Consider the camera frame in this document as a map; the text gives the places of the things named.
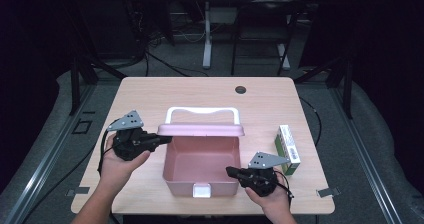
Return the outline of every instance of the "white handle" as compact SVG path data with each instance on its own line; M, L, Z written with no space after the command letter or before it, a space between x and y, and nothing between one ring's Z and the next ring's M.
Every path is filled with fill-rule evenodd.
M168 112L166 113L166 120L165 120L166 124L171 123L171 116L175 110L184 110L184 111L189 111L196 114L210 114L210 113L215 113L220 111L231 111L234 114L234 124L240 124L239 112L234 107L171 107L168 109Z

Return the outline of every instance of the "hand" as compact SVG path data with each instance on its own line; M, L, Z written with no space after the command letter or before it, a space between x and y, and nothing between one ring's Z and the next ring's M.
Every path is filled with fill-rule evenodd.
M105 150L112 147L115 135L108 137ZM124 161L116 156L113 149L107 151L103 156L102 173L98 189L101 188L110 194L117 195L130 179L132 172L141 166L149 156L150 152L144 151L132 161Z
M284 185L283 177L277 173L278 182ZM246 194L256 204L262 207L266 217L274 224L277 223L296 223L289 206L287 192L277 186L273 193L265 197L260 197L251 188L246 187Z

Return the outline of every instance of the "small cardboard box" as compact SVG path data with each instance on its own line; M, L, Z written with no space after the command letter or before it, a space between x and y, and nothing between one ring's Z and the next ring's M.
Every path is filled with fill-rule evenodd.
M290 159L289 163L281 165L284 175L293 175L300 165L300 157L288 125L280 125L274 142L278 155Z

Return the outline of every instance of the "pink plastic container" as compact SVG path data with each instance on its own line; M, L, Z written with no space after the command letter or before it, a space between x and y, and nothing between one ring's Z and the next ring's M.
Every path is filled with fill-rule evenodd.
M174 111L213 114L232 111L234 123L171 123ZM173 136L167 145L163 178L173 195L213 197L235 195L239 183L225 168L240 168L239 136L244 135L235 108L172 107L158 135Z

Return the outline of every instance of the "table leg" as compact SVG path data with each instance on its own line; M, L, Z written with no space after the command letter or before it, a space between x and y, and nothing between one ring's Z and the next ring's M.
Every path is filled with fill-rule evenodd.
M210 23L210 9L209 2L205 3L205 51L203 53L203 68L211 68L211 55L212 55L212 40L211 40L211 23Z
M278 44L277 45L277 48L278 48L278 54L280 56L282 56L284 54L284 51L285 51L284 44ZM290 70L289 58L287 56L286 56L286 58L284 59L284 62L283 62L283 70L284 71L289 71Z

